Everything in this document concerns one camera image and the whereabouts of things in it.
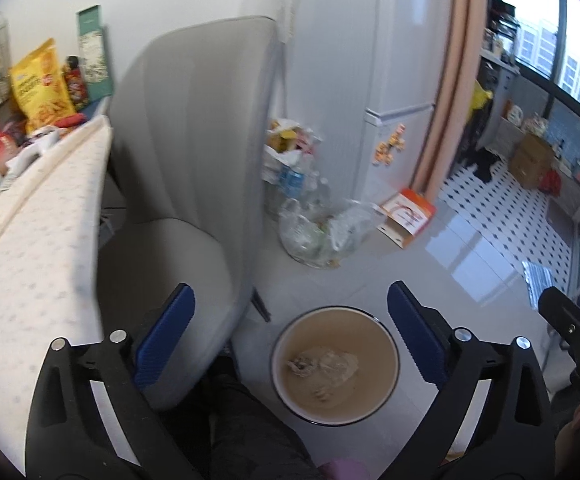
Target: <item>snack bag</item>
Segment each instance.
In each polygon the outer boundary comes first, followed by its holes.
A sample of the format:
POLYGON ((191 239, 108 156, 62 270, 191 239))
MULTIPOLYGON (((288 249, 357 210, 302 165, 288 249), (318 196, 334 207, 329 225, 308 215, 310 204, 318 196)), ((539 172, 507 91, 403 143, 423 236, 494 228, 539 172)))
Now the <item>snack bag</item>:
POLYGON ((52 38, 13 66, 10 76, 19 108, 28 118, 27 133, 75 113, 52 38))

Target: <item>white refrigerator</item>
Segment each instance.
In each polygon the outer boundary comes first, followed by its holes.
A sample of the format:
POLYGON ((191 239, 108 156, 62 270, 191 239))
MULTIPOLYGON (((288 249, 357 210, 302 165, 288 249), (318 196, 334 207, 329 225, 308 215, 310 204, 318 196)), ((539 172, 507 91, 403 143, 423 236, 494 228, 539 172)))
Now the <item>white refrigerator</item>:
POLYGON ((296 0, 288 117, 323 134, 319 169, 338 197, 381 203, 414 176, 441 82, 452 0, 296 0), (376 146, 406 128, 402 152, 376 146))

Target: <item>chair seat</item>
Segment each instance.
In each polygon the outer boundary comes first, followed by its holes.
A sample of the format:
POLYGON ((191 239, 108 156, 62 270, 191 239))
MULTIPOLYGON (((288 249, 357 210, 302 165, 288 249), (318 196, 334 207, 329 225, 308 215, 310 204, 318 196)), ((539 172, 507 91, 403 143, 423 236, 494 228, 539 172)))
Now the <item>chair seat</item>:
POLYGON ((236 305, 220 244, 194 226, 161 219, 127 224, 99 253, 97 297, 106 334, 132 330, 178 283, 195 292, 196 310, 156 384, 144 394, 154 409, 181 401, 225 345, 247 304, 236 305))

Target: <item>orange box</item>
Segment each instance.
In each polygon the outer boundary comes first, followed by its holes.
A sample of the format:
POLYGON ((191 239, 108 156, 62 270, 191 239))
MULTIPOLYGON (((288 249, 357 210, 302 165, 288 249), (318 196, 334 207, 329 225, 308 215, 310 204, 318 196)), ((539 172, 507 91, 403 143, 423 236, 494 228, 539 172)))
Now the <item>orange box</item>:
POLYGON ((407 245, 425 228, 436 213, 436 207, 411 189, 404 189, 381 205, 387 213, 385 224, 378 227, 400 248, 407 245))

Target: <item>clear plastic bag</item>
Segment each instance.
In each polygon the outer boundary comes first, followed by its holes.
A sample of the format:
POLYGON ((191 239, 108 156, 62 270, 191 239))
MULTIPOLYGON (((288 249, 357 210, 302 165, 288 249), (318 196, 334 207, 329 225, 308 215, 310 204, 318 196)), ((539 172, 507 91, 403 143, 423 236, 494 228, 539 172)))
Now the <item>clear plastic bag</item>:
POLYGON ((343 200, 321 210, 304 209, 288 199, 279 210, 279 237, 287 253, 318 269, 338 267, 386 215, 369 202, 343 200))

